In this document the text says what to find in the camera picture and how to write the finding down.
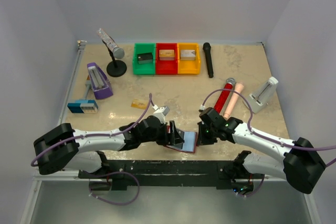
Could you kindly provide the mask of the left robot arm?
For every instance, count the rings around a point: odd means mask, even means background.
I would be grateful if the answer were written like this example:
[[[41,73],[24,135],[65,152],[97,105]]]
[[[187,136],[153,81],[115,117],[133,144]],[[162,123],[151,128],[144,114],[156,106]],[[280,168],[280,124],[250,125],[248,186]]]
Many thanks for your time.
[[[80,154],[89,153],[92,164],[82,164],[79,170],[103,178],[108,174],[109,165],[102,160],[100,151],[129,151],[146,142],[182,146],[184,135],[174,121],[162,123],[153,115],[110,132],[85,132],[63,123],[34,141],[36,157],[31,164],[38,167],[41,175],[50,175],[65,169]]]

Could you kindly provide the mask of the red leather card holder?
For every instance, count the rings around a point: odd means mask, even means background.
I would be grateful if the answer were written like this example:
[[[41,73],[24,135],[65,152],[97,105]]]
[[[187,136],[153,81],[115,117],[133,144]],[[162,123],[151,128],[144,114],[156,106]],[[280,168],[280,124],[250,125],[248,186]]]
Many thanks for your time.
[[[182,137],[183,143],[170,145],[167,144],[165,147],[173,149],[175,151],[184,152],[184,153],[195,153],[196,142],[198,133],[193,131],[183,131],[181,129],[176,129],[178,134]]]

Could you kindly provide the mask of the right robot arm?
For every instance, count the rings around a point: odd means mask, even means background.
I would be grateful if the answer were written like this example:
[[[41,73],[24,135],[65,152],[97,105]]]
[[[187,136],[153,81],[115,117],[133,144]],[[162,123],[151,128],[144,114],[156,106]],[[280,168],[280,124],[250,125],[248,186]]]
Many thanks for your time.
[[[296,141],[276,138],[252,129],[242,120],[224,119],[214,108],[201,106],[199,117],[201,144],[217,140],[229,141],[253,148],[264,155],[242,152],[234,160],[234,172],[240,178],[249,174],[264,174],[285,179],[297,191],[310,194],[326,164],[305,138]]]

